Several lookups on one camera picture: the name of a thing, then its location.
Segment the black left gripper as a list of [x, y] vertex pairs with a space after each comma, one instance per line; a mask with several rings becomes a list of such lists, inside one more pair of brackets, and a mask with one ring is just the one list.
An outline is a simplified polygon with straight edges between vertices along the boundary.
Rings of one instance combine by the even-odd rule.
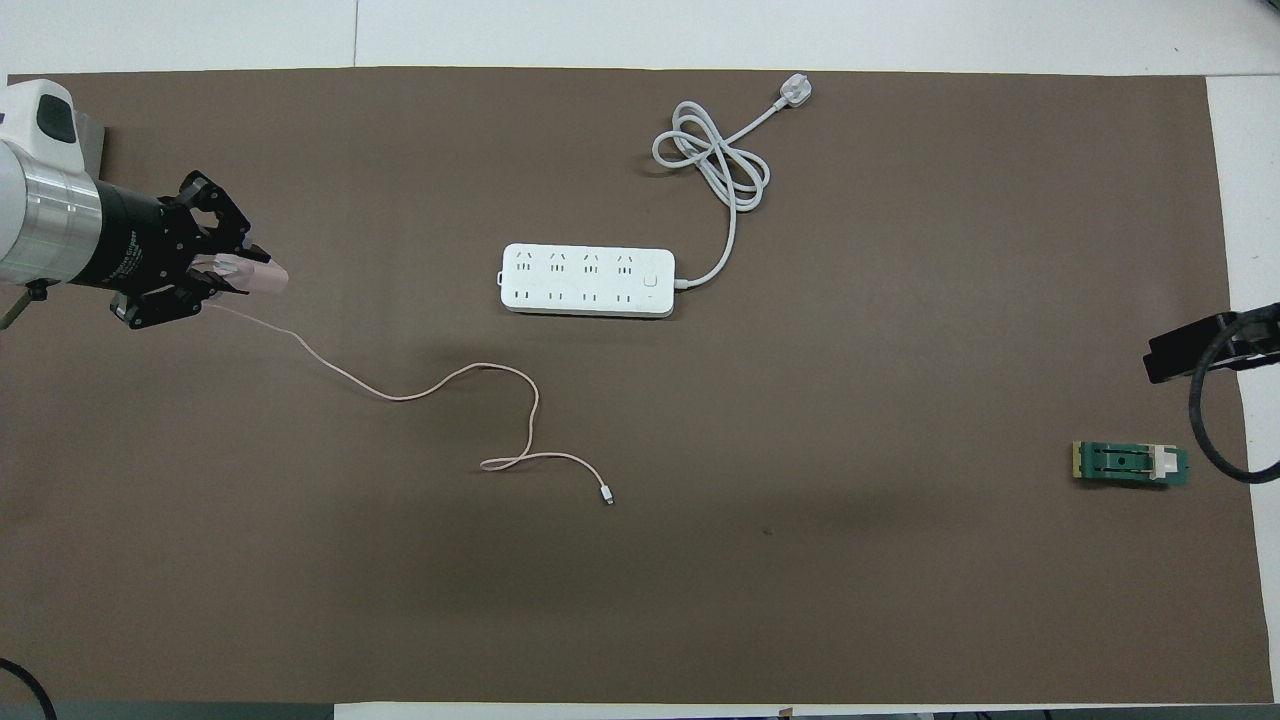
[[[189, 273], [195, 251], [273, 259], [250, 238], [250, 219], [230, 195], [201, 170], [192, 170], [174, 197], [110, 183], [95, 188], [102, 213], [95, 286], [118, 292], [110, 311], [133, 331], [197, 316], [219, 293], [250, 293], [215, 273]], [[215, 225], [195, 224], [195, 211], [212, 215]]]

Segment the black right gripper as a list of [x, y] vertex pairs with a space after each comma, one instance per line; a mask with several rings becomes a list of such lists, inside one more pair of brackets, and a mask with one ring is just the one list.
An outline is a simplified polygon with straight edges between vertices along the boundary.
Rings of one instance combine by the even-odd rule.
[[1279, 304], [1270, 304], [1240, 314], [1215, 313], [1151, 338], [1146, 355], [1149, 383], [1189, 377], [1210, 342], [1229, 324], [1229, 369], [1244, 372], [1279, 363]]

